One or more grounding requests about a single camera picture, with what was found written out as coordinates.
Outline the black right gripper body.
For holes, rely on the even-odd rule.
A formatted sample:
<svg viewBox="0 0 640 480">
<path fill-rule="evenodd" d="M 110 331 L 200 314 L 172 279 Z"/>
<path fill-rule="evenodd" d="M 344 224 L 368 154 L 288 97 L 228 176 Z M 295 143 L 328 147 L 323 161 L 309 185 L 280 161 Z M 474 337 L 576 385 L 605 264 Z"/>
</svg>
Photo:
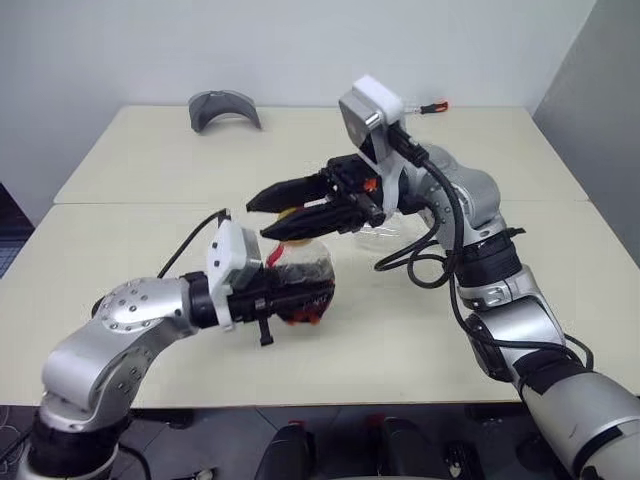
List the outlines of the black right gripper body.
<svg viewBox="0 0 640 480">
<path fill-rule="evenodd" d="M 382 178 L 359 155 L 331 158 L 321 173 L 329 185 L 327 204 L 335 231 L 357 232 L 365 224 L 384 223 Z"/>
</svg>

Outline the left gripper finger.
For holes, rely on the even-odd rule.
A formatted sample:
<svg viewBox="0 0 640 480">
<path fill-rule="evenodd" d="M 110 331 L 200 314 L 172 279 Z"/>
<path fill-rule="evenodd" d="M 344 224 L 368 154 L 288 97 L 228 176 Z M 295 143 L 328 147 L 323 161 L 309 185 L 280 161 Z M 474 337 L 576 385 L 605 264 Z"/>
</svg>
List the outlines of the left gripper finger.
<svg viewBox="0 0 640 480">
<path fill-rule="evenodd" d="M 326 291 L 298 298 L 278 311 L 281 319 L 321 319 L 333 300 L 334 293 Z"/>
<path fill-rule="evenodd" d="M 278 291 L 283 295 L 329 295 L 335 290 L 335 282 L 330 277 L 304 277 L 291 275 L 289 272 L 277 271 Z"/>
</svg>

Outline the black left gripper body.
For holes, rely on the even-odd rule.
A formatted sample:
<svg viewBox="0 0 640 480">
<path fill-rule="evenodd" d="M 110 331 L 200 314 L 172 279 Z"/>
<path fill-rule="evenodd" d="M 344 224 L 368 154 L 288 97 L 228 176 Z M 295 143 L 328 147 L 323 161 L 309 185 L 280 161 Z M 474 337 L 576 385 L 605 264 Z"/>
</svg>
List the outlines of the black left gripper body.
<svg viewBox="0 0 640 480">
<path fill-rule="evenodd" d="M 274 343 L 269 319 L 276 314 L 273 294 L 277 283 L 277 275 L 273 270 L 261 268 L 244 289 L 237 290 L 228 297 L 233 323 L 256 322 L 262 347 Z"/>
</svg>

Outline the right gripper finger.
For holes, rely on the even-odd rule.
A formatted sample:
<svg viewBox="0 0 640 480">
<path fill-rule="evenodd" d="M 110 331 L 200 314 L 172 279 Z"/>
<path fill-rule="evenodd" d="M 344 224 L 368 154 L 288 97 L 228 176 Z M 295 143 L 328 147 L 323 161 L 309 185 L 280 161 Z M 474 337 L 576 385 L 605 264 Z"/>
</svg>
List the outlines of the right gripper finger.
<svg viewBox="0 0 640 480">
<path fill-rule="evenodd" d="M 278 241 L 314 239 L 332 232 L 345 233 L 359 229 L 364 214 L 347 200 L 331 200 L 312 206 L 301 206 L 281 212 L 272 225 L 260 231 L 262 237 Z"/>
<path fill-rule="evenodd" d="M 277 182 L 257 193 L 246 204 L 248 212 L 280 213 L 324 198 L 329 183 L 321 174 Z"/>
</svg>

